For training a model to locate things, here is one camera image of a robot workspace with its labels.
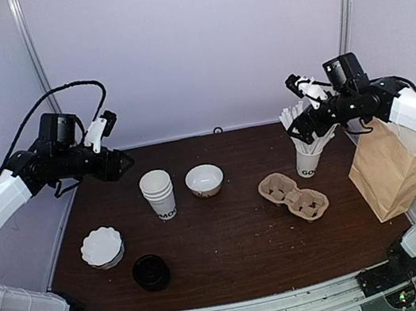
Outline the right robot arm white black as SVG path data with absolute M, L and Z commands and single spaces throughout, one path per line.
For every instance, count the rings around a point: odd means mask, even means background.
M 323 64 L 327 82 L 290 75 L 286 87 L 310 106 L 288 126 L 291 138 L 311 144 L 335 125 L 372 118 L 416 132 L 416 86 L 408 79 L 386 76 L 370 79 L 355 54 L 348 52 Z M 403 283 L 416 263 L 416 225 L 388 250 L 384 278 Z

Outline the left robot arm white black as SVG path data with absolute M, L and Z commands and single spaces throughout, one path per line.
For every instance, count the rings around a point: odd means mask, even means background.
M 27 151 L 8 155 L 0 171 L 0 230 L 23 205 L 45 186 L 56 197 L 64 194 L 62 181 L 81 183 L 86 175 L 103 182 L 116 182 L 134 160 L 119 150 L 103 147 L 117 121 L 106 110 L 85 129 L 80 142 L 75 130 L 82 126 L 73 114 L 44 113 L 38 137 Z M 0 311 L 86 311 L 79 302 L 52 292 L 36 292 L 0 284 Z

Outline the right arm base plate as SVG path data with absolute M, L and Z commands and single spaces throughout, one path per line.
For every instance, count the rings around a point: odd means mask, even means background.
M 356 276 L 356 280 L 365 297 L 369 298 L 404 282 L 409 282 L 414 276 L 416 276 L 416 259 L 408 255 L 393 255 L 379 266 L 362 270 Z

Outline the brown pulp cup carrier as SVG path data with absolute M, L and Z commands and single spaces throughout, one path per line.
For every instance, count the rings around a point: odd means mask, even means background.
M 329 208 L 325 194 L 312 189 L 299 189 L 296 181 L 281 173 L 268 175 L 259 183 L 257 190 L 269 202 L 285 205 L 293 215 L 310 223 L 321 218 Z

